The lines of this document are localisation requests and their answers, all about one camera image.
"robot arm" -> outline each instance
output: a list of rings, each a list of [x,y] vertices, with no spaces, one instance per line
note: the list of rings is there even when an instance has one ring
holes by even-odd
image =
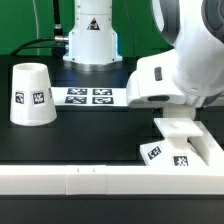
[[[224,0],[152,0],[152,11],[174,50],[138,61],[129,106],[211,104],[224,91]]]

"sticker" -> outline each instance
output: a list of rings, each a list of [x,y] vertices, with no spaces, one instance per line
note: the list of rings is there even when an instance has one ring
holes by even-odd
[[[100,30],[99,25],[95,18],[93,18],[92,22],[89,24],[87,30]]]
[[[24,104],[25,94],[23,92],[16,92],[15,93],[15,101],[16,101],[16,103]]]
[[[150,152],[148,153],[149,159],[150,159],[150,160],[153,160],[153,159],[155,159],[156,156],[158,156],[158,155],[161,154],[161,153],[162,153],[162,152],[161,152],[159,146],[157,146],[156,148],[154,148],[152,151],[150,151]]]
[[[93,104],[114,104],[113,97],[93,97]]]
[[[70,95],[87,95],[88,89],[69,88],[67,94]]]
[[[87,97],[76,97],[76,96],[67,96],[65,99],[65,103],[71,104],[86,104]]]
[[[189,166],[187,156],[173,156],[174,166]]]
[[[33,93],[33,104],[40,105],[44,104],[44,92],[36,92]]]
[[[93,95],[108,96],[112,94],[112,89],[93,89]]]

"table surface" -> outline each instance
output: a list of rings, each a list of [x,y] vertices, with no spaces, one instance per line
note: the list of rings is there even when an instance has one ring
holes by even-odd
[[[52,87],[125,88],[136,67],[132,60],[125,60],[121,69],[87,73],[66,68],[51,57],[0,56],[0,165],[144,165],[139,145],[162,139],[153,123],[162,116],[160,109],[57,106],[57,119],[48,125],[11,123],[12,67],[23,62],[46,64]],[[197,112],[197,119],[221,146],[223,112],[222,107]],[[203,195],[1,196],[0,219],[4,224],[27,220],[32,224],[224,223],[223,199]]]

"green background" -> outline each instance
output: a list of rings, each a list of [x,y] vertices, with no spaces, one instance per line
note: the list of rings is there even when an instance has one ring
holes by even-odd
[[[112,26],[119,36],[119,54],[123,57],[144,57],[170,49],[158,33],[151,14],[150,0],[127,0],[134,33],[132,35],[124,0],[113,0]],[[40,37],[53,37],[52,0],[36,0]],[[59,0],[61,23],[68,33],[74,26],[74,0]],[[36,22],[32,0],[0,1],[0,54],[10,54],[20,45],[36,39]],[[20,54],[36,54],[25,50]],[[50,50],[40,53],[50,55]]]

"upside-down cup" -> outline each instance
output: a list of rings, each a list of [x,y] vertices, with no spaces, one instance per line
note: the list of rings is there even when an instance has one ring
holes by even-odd
[[[13,67],[10,120],[38,126],[57,117],[47,66],[24,63]]]

